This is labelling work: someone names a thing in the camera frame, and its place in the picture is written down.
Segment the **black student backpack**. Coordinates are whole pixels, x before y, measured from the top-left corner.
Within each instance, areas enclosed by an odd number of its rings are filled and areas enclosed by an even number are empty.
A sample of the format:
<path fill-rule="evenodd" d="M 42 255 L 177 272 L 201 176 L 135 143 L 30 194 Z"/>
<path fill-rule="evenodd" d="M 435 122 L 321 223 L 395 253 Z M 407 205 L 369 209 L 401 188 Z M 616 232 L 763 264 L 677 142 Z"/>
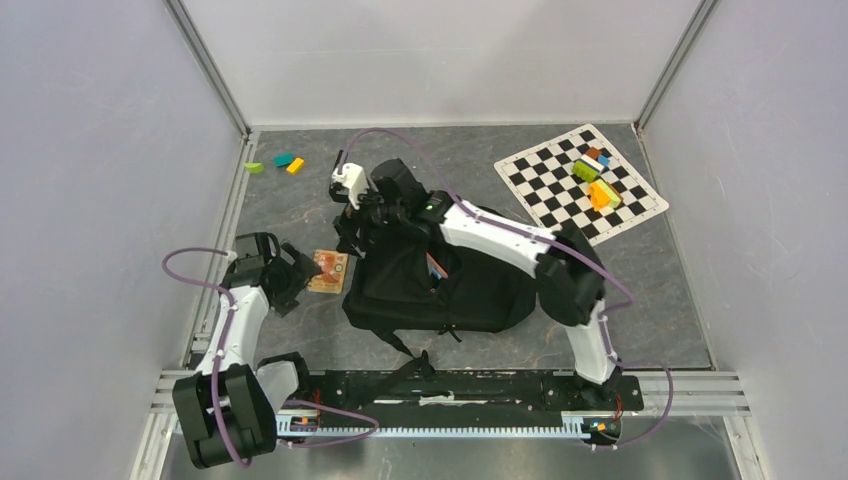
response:
<path fill-rule="evenodd" d="M 402 201 L 410 224 L 380 229 L 364 255 L 352 255 L 357 262 L 343 300 L 352 326 L 410 355 L 399 330 L 499 333 L 535 310 L 531 276 L 478 249 L 448 242 L 441 226 L 455 203 L 447 192 L 426 189 L 400 159 L 379 164 L 366 177 L 368 192 Z M 427 252 L 449 274 L 438 284 L 430 276 Z"/>

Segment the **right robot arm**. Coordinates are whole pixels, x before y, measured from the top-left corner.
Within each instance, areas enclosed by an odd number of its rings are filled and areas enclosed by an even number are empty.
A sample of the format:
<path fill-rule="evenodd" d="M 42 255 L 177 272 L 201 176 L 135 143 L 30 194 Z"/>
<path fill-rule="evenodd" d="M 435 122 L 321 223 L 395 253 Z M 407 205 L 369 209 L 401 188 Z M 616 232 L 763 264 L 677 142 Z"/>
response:
<path fill-rule="evenodd" d="M 357 258 L 344 301 L 354 326 L 404 351 L 400 330 L 499 332 L 541 308 L 566 330 L 580 400 L 617 396 L 604 270 L 576 226 L 550 232 L 427 190 L 398 159 L 336 166 L 329 192 L 344 207 L 339 248 Z"/>

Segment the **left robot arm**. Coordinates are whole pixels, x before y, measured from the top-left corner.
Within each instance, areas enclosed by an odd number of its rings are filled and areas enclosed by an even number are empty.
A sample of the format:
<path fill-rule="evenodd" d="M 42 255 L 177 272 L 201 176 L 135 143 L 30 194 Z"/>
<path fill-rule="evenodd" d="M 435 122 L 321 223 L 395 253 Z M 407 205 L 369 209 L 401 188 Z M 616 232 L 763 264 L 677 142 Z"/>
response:
<path fill-rule="evenodd" d="M 277 444 L 276 413 L 284 402 L 306 405 L 314 394 L 299 353 L 255 359 L 265 318 L 285 316 L 320 267 L 291 243 L 268 232 L 236 238 L 224 252 L 228 268 L 213 285 L 218 318 L 193 375 L 178 380 L 172 401 L 189 457 L 198 469 L 226 463 L 246 467 Z"/>

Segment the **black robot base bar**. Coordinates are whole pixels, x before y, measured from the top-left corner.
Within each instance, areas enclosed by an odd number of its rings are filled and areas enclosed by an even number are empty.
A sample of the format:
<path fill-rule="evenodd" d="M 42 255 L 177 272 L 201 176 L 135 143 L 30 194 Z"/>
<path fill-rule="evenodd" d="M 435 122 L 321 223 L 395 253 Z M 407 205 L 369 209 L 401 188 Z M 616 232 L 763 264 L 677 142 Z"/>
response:
<path fill-rule="evenodd" d="M 298 388 L 284 409 L 322 406 L 317 425 L 327 429 L 555 427 L 561 416 L 619 416 L 645 403 L 639 380 L 616 373 L 599 387 L 569 371 L 436 370 L 410 360 L 393 371 L 309 371 L 296 352 Z"/>

